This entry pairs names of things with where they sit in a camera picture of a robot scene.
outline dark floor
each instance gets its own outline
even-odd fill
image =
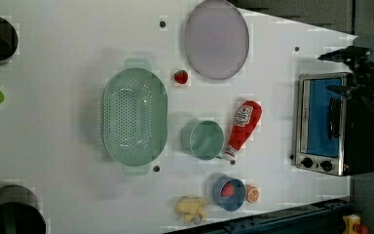
[[[351,33],[374,47],[374,0],[230,0],[239,8]],[[352,176],[353,201],[374,233],[374,173]]]

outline bowl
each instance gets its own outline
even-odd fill
[[[221,190],[228,182],[231,182],[235,187],[235,194],[230,197],[222,197]],[[239,179],[224,176],[214,183],[213,199],[214,202],[224,210],[234,212],[238,210],[244,202],[245,185]]]
[[[224,134],[214,121],[191,121],[181,131],[181,147],[201,160],[217,157],[223,149]]]

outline table surface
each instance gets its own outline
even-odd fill
[[[173,210],[186,195],[209,199],[207,223],[349,195],[348,177],[296,169],[289,155],[299,74],[347,71],[315,58],[354,36],[241,10],[247,61],[234,77],[213,81],[192,70],[183,50],[185,22],[200,2],[0,0],[0,16],[19,32],[18,52],[0,66],[0,185],[32,189],[51,233],[183,229]],[[127,58],[149,59],[167,88],[168,142],[152,163],[158,173],[124,175],[102,144],[102,92]],[[188,71],[187,85],[171,79],[177,69]],[[194,118],[215,120],[228,138],[248,98],[261,103],[263,116],[237,165],[180,150],[180,129]],[[221,175],[258,186],[258,202],[233,213],[214,205],[211,188]]]

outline strawberry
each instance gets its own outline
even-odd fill
[[[233,183],[228,182],[226,185],[224,185],[223,189],[221,189],[221,196],[222,197],[231,197],[236,194],[235,186]]]
[[[174,80],[178,83],[178,84],[185,84],[187,83],[187,80],[188,80],[188,73],[186,71],[183,71],[183,70],[180,70],[180,71],[177,71],[175,74],[174,74]]]

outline yellow toy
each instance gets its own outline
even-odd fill
[[[201,221],[206,222],[207,213],[206,206],[208,201],[205,198],[200,197],[183,197],[178,201],[175,206],[175,212],[180,215],[184,215],[184,223],[188,224],[194,221],[196,224],[200,224]]]

